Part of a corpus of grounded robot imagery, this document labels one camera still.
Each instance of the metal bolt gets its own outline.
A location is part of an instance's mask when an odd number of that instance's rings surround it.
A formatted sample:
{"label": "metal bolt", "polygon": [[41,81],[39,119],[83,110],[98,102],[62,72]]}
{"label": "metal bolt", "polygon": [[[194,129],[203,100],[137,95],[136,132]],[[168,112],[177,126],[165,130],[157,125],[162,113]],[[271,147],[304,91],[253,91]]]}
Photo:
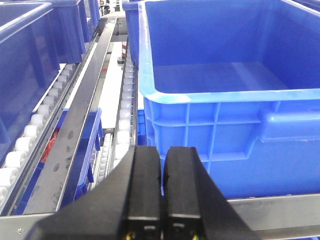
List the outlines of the metal bolt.
{"label": "metal bolt", "polygon": [[23,228],[18,228],[18,229],[16,230],[16,232],[17,232],[18,234],[23,234],[23,233],[25,232],[25,230],[24,230]]}

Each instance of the red part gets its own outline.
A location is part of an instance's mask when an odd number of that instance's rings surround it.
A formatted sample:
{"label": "red part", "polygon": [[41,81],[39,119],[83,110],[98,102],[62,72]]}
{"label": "red part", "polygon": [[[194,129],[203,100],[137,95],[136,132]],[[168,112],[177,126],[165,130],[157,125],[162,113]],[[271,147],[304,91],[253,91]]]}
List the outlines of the red part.
{"label": "red part", "polygon": [[48,144],[46,145],[44,151],[43,151],[43,154],[41,156],[41,160],[40,162],[43,162],[45,163],[48,156],[49,156],[49,153],[51,152],[51,149],[53,148],[54,144],[55,144],[55,141],[56,141],[56,138],[57,138],[57,135],[59,133],[59,128],[56,128],[53,133],[52,133],[52,136],[48,142]]}

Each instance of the blue plastic crate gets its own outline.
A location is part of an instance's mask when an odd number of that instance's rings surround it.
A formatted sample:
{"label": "blue plastic crate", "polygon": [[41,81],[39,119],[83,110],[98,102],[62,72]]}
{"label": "blue plastic crate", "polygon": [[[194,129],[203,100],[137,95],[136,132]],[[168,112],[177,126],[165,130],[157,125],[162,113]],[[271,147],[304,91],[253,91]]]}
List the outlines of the blue plastic crate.
{"label": "blue plastic crate", "polygon": [[317,10],[320,12],[320,1],[319,0],[294,0],[295,2],[302,4],[308,8]]}
{"label": "blue plastic crate", "polygon": [[91,19],[89,21],[89,29],[91,29],[91,34],[93,34],[100,20],[98,0],[84,0],[84,6],[86,17],[88,19]]}
{"label": "blue plastic crate", "polygon": [[122,8],[125,11],[125,19],[128,28],[131,59],[139,68],[139,12],[138,1],[123,0]]}
{"label": "blue plastic crate", "polygon": [[52,10],[50,3],[0,4],[0,164],[58,74]]}
{"label": "blue plastic crate", "polygon": [[91,40],[84,0],[35,0],[52,3],[50,13],[54,42],[59,63],[74,64],[82,62],[86,53],[85,42]]}
{"label": "blue plastic crate", "polygon": [[320,14],[200,2],[139,2],[147,144],[197,147],[227,198],[319,193]]}
{"label": "blue plastic crate", "polygon": [[[66,201],[72,202],[73,198],[76,200],[87,192],[88,183],[93,183],[94,177],[92,173],[91,157],[96,151],[100,150],[100,138],[103,137],[103,129],[101,125],[101,109],[92,111],[86,120],[84,131],[75,155],[75,163],[81,164],[81,172],[77,182],[77,189],[72,199]],[[62,126],[68,110],[64,110],[57,127]]]}
{"label": "blue plastic crate", "polygon": [[147,136],[146,136],[146,120],[145,120],[145,111],[143,109],[138,110],[137,118],[137,144],[141,146],[147,145]]}

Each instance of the crate rim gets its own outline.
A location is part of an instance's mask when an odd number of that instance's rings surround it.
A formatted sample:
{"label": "crate rim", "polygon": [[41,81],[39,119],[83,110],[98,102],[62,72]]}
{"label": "crate rim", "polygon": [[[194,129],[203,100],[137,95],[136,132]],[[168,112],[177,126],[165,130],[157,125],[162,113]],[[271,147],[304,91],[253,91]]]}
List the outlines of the crate rim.
{"label": "crate rim", "polygon": [[[277,102],[320,99],[320,88],[201,93],[164,93],[158,91],[155,87],[153,73],[152,49],[146,4],[162,1],[165,0],[144,0],[136,2],[138,3],[139,12],[139,62],[141,63],[139,64],[138,73],[140,81],[139,90],[145,98],[159,104]],[[311,12],[320,18],[320,12],[303,6],[293,0],[279,1],[294,5],[304,11]]]}

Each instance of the white roller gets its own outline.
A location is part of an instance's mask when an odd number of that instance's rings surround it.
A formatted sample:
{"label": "white roller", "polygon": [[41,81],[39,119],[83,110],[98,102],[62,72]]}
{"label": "white roller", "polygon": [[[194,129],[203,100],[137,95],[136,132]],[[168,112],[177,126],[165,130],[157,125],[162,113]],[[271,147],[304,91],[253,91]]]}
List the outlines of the white roller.
{"label": "white roller", "polygon": [[132,78],[132,76],[133,76],[133,73],[132,73],[132,72],[125,72],[125,73],[124,73],[124,77],[125,77],[125,78],[130,78],[130,77]]}
{"label": "white roller", "polygon": [[99,177],[105,175],[105,170],[99,170]]}
{"label": "white roller", "polygon": [[120,130],[117,132],[116,141],[118,144],[128,144],[130,142],[130,131]]}
{"label": "white roller", "polygon": [[131,128],[130,118],[119,120],[119,130],[130,130],[130,128]]}
{"label": "white roller", "polygon": [[123,84],[127,85],[127,84],[132,84],[133,83],[133,77],[126,77],[123,79]]}
{"label": "white roller", "polygon": [[106,164],[107,163],[107,159],[108,158],[106,158],[106,157],[102,157],[101,160],[100,160],[100,163],[101,164]]}
{"label": "white roller", "polygon": [[52,111],[52,106],[50,104],[41,104],[38,107],[38,114],[42,114],[43,116],[45,116],[46,118],[49,117],[49,114]]}
{"label": "white roller", "polygon": [[60,75],[58,76],[58,79],[57,79],[58,82],[62,82],[62,83],[66,83],[68,82],[68,80],[69,80],[69,76],[67,75]]}
{"label": "white roller", "polygon": [[133,89],[134,89],[133,84],[126,84],[126,85],[123,85],[122,91],[123,92],[132,92]]}
{"label": "white roller", "polygon": [[113,161],[113,168],[115,168],[116,166],[118,166],[118,164],[120,163],[121,159],[116,159]]}
{"label": "white roller", "polygon": [[57,99],[55,96],[45,96],[43,99],[43,104],[54,106],[57,102]]}
{"label": "white roller", "polygon": [[132,100],[132,92],[124,91],[122,93],[122,100]]}
{"label": "white roller", "polygon": [[109,155],[109,153],[108,153],[108,152],[103,152],[103,153],[102,153],[102,157],[103,157],[103,158],[107,158],[107,157],[108,157],[108,155]]}
{"label": "white roller", "polygon": [[26,157],[27,153],[25,151],[11,151],[5,157],[5,167],[20,169]]}
{"label": "white roller", "polygon": [[115,158],[122,159],[129,149],[129,143],[117,144],[115,146]]}
{"label": "white roller", "polygon": [[46,121],[46,117],[43,114],[36,113],[32,115],[30,123],[32,125],[36,125],[42,128],[45,121]]}
{"label": "white roller", "polygon": [[127,61],[127,62],[125,63],[125,66],[126,66],[126,67],[133,67],[133,66],[134,66],[134,63],[131,62],[131,61]]}
{"label": "white roller", "polygon": [[100,164],[99,169],[100,169],[100,170],[106,169],[106,165],[105,165],[105,164]]}
{"label": "white roller", "polygon": [[120,119],[131,118],[131,108],[121,108],[119,111]]}
{"label": "white roller", "polygon": [[9,188],[15,181],[18,169],[14,167],[0,168],[0,187]]}
{"label": "white roller", "polygon": [[130,100],[121,100],[121,108],[122,109],[131,109],[132,102]]}
{"label": "white roller", "polygon": [[71,70],[69,70],[69,69],[63,69],[62,71],[61,71],[61,74],[60,75],[65,75],[65,76],[70,76],[71,75]]}
{"label": "white roller", "polygon": [[7,193],[8,193],[8,190],[4,186],[0,187],[0,205],[4,201]]}
{"label": "white roller", "polygon": [[64,66],[64,69],[72,71],[73,69],[75,69],[75,65],[74,64],[67,64]]}
{"label": "white roller", "polygon": [[38,125],[27,125],[24,127],[23,136],[35,139],[40,133],[40,127]]}
{"label": "white roller", "polygon": [[131,72],[133,72],[134,71],[134,66],[125,66],[125,71],[127,72],[127,73],[131,73]]}
{"label": "white roller", "polygon": [[63,89],[64,88],[64,82],[62,81],[56,81],[54,84],[53,84],[53,87],[55,89]]}
{"label": "white roller", "polygon": [[15,141],[15,150],[29,152],[32,145],[35,143],[35,139],[28,136],[19,137]]}
{"label": "white roller", "polygon": [[52,87],[48,92],[48,95],[53,97],[59,97],[60,94],[61,94],[61,89],[55,88],[55,87]]}
{"label": "white roller", "polygon": [[98,176],[96,182],[99,184],[105,179],[105,176]]}

